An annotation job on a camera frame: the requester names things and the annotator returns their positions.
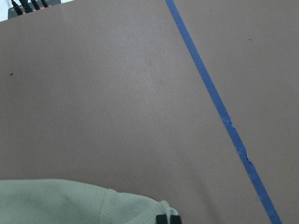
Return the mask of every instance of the gray surface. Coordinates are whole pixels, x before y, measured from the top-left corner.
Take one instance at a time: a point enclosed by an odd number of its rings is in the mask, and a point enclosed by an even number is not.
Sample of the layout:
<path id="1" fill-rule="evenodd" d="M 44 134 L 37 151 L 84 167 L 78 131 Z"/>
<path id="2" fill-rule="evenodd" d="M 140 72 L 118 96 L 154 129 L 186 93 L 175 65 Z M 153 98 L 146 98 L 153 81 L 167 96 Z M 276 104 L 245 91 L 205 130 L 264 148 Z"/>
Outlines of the gray surface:
<path id="1" fill-rule="evenodd" d="M 299 1 L 176 3 L 282 221 L 297 223 Z"/>
<path id="2" fill-rule="evenodd" d="M 0 24 L 0 179 L 167 200 L 185 224 L 270 223 L 165 2 L 88 2 Z"/>

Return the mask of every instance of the waffle knit fabric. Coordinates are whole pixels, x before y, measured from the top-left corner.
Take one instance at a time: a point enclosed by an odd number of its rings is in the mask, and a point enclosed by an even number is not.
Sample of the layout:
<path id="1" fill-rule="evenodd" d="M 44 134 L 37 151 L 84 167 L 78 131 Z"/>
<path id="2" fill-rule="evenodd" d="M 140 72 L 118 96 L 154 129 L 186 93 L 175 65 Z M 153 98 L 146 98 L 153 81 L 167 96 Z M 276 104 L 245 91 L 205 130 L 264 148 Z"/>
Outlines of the waffle knit fabric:
<path id="1" fill-rule="evenodd" d="M 0 224 L 156 224 L 166 201 L 59 180 L 0 181 Z"/>

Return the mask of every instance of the blue tape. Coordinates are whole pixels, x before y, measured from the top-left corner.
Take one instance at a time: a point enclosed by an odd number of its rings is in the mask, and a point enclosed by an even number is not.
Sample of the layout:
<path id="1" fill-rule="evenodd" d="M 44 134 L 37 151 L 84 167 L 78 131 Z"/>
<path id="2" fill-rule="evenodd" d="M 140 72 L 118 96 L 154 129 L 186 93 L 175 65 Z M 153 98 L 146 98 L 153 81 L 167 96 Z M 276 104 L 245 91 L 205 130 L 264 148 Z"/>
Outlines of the blue tape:
<path id="1" fill-rule="evenodd" d="M 233 122 L 216 90 L 215 85 L 213 84 L 209 73 L 206 70 L 206 67 L 188 33 L 188 30 L 178 12 L 174 1 L 165 1 L 271 222 L 273 224 L 282 224 L 279 215 L 276 212 L 274 205 L 267 193 L 267 190 L 264 187 L 261 178 L 257 174 L 256 168 L 247 157 L 245 146 L 243 145 L 237 130 L 233 126 Z"/>

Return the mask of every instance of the black cable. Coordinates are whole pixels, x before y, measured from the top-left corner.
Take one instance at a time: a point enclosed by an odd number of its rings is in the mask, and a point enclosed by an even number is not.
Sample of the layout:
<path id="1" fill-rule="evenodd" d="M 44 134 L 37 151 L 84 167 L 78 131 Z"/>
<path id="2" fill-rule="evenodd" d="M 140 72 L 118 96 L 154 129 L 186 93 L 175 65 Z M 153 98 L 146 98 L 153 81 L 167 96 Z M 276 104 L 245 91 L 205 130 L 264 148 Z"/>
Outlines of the black cable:
<path id="1" fill-rule="evenodd" d="M 33 12 L 32 8 L 28 4 L 28 0 L 20 0 L 20 3 L 22 4 L 24 10 L 26 13 L 31 13 Z"/>
<path id="2" fill-rule="evenodd" d="M 14 10 L 15 10 L 15 12 L 16 12 L 18 15 L 23 15 L 23 12 L 22 12 L 21 8 L 19 7 L 19 5 L 18 5 L 14 0 L 11 0 L 11 3 L 12 3 L 13 6 L 14 6 Z"/>
<path id="3" fill-rule="evenodd" d="M 42 4 L 45 8 L 49 7 L 49 5 L 46 3 L 46 0 L 42 0 Z"/>
<path id="4" fill-rule="evenodd" d="M 34 8 L 35 8 L 36 10 L 40 10 L 40 9 L 41 9 L 41 8 L 39 7 L 39 5 L 37 4 L 36 0 L 31 0 L 31 2 L 32 2 L 32 5 L 34 6 Z"/>

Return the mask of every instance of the power strip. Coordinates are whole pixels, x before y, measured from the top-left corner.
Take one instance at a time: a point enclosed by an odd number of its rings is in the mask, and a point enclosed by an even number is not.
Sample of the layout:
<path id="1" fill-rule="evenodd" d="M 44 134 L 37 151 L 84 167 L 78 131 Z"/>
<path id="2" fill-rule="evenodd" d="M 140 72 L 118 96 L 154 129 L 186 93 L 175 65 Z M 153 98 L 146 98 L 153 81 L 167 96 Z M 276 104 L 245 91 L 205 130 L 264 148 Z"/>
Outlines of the power strip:
<path id="1" fill-rule="evenodd" d="M 37 0 L 36 2 L 40 8 L 43 8 L 43 4 L 40 0 Z M 61 4 L 61 0 L 46 0 L 46 2 L 48 3 L 48 5 L 51 5 L 51 6 Z M 31 2 L 29 2 L 29 5 L 31 6 L 32 9 L 34 9 L 34 6 Z M 22 12 L 24 13 L 25 10 L 24 10 L 23 6 L 20 6 L 20 8 L 21 8 Z M 11 18 L 14 18 L 17 16 L 18 16 L 18 14 L 14 10 L 14 8 L 8 9 L 8 19 L 11 19 Z"/>

